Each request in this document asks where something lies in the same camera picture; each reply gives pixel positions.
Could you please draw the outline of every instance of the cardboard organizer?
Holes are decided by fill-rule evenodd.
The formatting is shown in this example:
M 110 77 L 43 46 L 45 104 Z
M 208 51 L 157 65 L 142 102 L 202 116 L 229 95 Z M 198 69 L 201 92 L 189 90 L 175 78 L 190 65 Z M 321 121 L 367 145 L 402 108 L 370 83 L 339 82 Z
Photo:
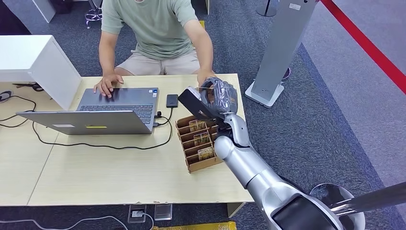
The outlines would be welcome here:
M 204 129 L 191 132 L 189 122 L 193 120 L 196 120 L 196 118 L 194 116 L 189 116 L 176 121 L 176 129 L 178 131 L 178 137 L 182 143 L 183 152 L 185 154 L 185 162 L 188 166 L 189 173 L 223 162 L 219 157 L 217 157 L 215 152 L 214 157 L 206 160 L 199 160 L 199 155 L 197 152 L 198 150 L 212 147 L 214 151 L 214 140 L 217 138 L 218 125 L 216 125 L 214 122 L 206 122 L 204 124 Z M 195 146 L 193 136 L 205 132 L 209 132 L 210 141 L 208 143 Z

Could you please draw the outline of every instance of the man's right hand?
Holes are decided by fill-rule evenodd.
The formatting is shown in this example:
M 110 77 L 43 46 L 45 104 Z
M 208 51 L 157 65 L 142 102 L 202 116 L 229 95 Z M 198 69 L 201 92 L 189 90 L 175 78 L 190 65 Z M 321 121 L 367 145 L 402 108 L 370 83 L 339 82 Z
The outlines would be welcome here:
M 110 74 L 103 76 L 100 82 L 94 85 L 93 93 L 96 93 L 96 91 L 99 90 L 101 95 L 111 98 L 112 97 L 111 92 L 113 92 L 113 84 L 116 82 L 123 84 L 124 80 L 118 74 Z

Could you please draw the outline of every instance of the silver laptop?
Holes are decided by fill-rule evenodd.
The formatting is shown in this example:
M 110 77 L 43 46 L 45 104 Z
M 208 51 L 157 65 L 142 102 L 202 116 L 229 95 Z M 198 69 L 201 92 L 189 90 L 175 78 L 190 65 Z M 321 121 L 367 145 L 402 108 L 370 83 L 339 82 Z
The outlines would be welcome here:
M 67 135 L 151 134 L 158 88 L 116 88 L 107 98 L 86 89 L 76 111 L 19 112 Z

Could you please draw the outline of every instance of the wooden desk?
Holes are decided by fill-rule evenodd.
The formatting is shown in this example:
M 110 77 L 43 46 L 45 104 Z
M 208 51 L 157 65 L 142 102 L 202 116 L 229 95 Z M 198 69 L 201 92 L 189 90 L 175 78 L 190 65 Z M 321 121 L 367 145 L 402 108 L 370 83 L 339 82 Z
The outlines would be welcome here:
M 233 84 L 239 95 L 236 74 L 219 75 Z M 72 110 L 86 88 L 99 77 L 83 78 Z M 124 77 L 122 87 L 158 87 L 158 111 L 169 116 L 167 94 L 181 94 L 187 86 L 197 86 L 196 76 Z M 238 114 L 244 117 L 241 96 Z M 224 164 L 188 173 L 175 121 L 190 116 L 183 106 L 173 110 L 171 141 L 150 150 L 113 150 L 87 146 L 54 146 L 29 201 L 32 206 L 155 204 L 155 203 L 234 203 L 252 202 L 249 193 Z M 113 146 L 148 147 L 167 140 L 169 126 L 158 127 L 153 135 L 67 136 L 57 143 L 86 142 Z
M 38 110 L 61 110 L 46 92 L 35 92 L 28 87 L 16 89 L 10 83 L 0 83 L 0 92 L 6 90 L 35 101 Z M 10 117 L 15 112 L 30 110 L 33 106 L 31 102 L 11 98 L 0 103 L 0 119 Z M 22 117 L 16 117 L 0 123 L 13 126 L 22 121 Z M 48 142 L 54 142 L 58 135 L 58 132 L 42 125 L 37 125 L 36 130 Z M 51 145 L 39 142 L 30 121 L 17 128 L 0 126 L 0 205 L 28 204 L 51 149 Z

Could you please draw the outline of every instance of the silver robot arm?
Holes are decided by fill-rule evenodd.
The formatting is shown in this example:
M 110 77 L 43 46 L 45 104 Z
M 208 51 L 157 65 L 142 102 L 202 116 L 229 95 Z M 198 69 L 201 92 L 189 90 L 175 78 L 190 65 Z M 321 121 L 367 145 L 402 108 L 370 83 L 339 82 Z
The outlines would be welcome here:
M 326 205 L 284 181 L 253 149 L 247 125 L 236 115 L 237 91 L 231 84 L 209 78 L 200 92 L 188 87 L 178 100 L 197 119 L 218 125 L 214 150 L 249 191 L 270 230 L 343 230 Z
M 270 230 L 342 230 L 338 217 L 321 201 L 278 176 L 253 149 L 245 121 L 225 115 L 231 137 L 219 136 L 214 149 L 262 211 Z

